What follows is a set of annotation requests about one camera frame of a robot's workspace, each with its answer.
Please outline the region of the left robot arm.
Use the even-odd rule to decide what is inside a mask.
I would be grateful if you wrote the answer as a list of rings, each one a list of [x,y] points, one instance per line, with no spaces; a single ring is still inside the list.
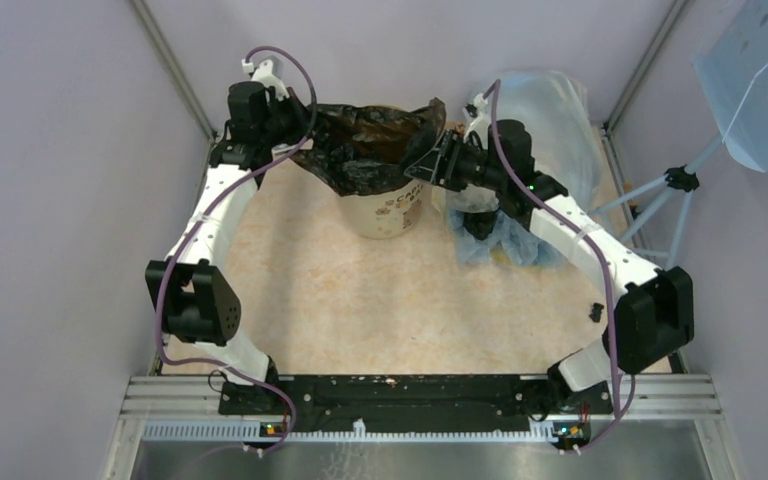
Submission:
[[[155,310],[154,341],[162,363],[175,365],[164,342],[198,348],[195,362],[223,375],[224,414],[273,414],[290,409],[280,393],[274,361],[243,333],[242,306],[223,274],[232,237],[265,173],[277,166],[275,148],[297,152],[310,133],[311,115],[281,83],[243,81],[228,89],[229,119],[210,151],[203,188],[184,232],[145,281]]]

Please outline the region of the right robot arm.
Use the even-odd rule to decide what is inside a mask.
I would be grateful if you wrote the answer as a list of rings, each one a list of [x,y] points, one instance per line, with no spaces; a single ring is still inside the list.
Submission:
[[[601,337],[552,365],[546,397],[560,412],[572,412],[587,390],[623,374],[636,375],[687,345],[694,337],[690,275],[664,269],[638,256],[594,222],[554,177],[539,171],[532,137],[516,120],[476,134],[445,131],[406,176],[450,192],[469,186],[490,190],[500,211],[547,242],[605,295],[607,325]]]

